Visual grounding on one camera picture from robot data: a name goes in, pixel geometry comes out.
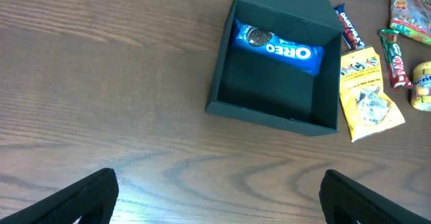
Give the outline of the black gift box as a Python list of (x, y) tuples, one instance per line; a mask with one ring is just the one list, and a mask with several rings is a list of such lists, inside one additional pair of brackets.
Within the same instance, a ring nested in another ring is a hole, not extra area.
[[(321, 46), (317, 76), (232, 46), (234, 19), (281, 38)], [(206, 111), (308, 136), (338, 127), (342, 27), (329, 0), (233, 0)]]

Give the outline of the blue Oreo cookie pack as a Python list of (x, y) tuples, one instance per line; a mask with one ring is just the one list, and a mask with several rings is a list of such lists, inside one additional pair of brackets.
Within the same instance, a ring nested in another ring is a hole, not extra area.
[(281, 38), (273, 32), (244, 24), (234, 19), (232, 46), (287, 63), (301, 71), (317, 76), (325, 49)]

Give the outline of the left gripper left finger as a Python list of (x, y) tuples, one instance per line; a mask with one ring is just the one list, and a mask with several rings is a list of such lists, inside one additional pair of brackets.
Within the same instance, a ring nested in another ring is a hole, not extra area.
[(115, 171), (103, 168), (1, 220), (1, 224), (108, 224), (119, 195)]

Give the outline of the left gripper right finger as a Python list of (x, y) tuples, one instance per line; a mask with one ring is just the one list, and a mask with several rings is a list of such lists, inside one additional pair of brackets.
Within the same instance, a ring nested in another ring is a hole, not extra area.
[(325, 172), (319, 200), (328, 224), (430, 224), (336, 170)]

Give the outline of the Haribo gummy candy bag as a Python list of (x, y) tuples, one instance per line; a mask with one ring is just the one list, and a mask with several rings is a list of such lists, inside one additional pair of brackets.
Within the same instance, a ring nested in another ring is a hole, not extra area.
[(389, 27), (430, 46), (430, 0), (390, 0)]

